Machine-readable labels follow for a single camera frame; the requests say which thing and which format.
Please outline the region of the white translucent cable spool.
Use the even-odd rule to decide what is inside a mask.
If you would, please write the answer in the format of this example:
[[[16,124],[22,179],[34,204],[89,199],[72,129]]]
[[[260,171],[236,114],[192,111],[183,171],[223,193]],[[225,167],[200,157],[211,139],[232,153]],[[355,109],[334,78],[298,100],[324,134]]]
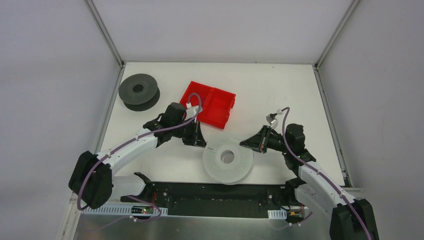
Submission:
[[[225,185],[241,183],[252,171],[254,152],[234,137],[214,137],[207,142],[202,164],[207,174]]]

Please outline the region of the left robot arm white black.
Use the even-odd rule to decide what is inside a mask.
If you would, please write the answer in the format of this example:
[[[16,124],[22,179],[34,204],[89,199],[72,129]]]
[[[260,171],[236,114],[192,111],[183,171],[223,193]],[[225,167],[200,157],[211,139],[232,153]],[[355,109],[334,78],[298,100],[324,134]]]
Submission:
[[[77,208],[97,209],[110,199],[134,196],[140,202],[152,198],[153,189],[148,179],[140,173],[118,176],[117,173],[141,155],[154,150],[172,138],[179,138],[185,145],[204,148],[206,141],[197,116],[199,105],[186,106],[172,102],[164,113],[146,122],[141,129],[124,142],[92,153],[83,152],[75,165],[68,187],[77,194]]]

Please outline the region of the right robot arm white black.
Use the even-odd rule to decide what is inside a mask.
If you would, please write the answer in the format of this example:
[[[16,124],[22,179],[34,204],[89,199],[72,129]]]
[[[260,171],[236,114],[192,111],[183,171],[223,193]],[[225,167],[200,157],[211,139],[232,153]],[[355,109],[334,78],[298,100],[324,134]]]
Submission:
[[[371,203],[357,199],[333,182],[305,147],[304,127],[291,123],[283,134],[263,125],[239,144],[258,153],[268,149],[281,152],[285,164],[295,174],[286,181],[284,200],[301,203],[319,215],[329,226],[332,240],[378,240],[379,233]]]

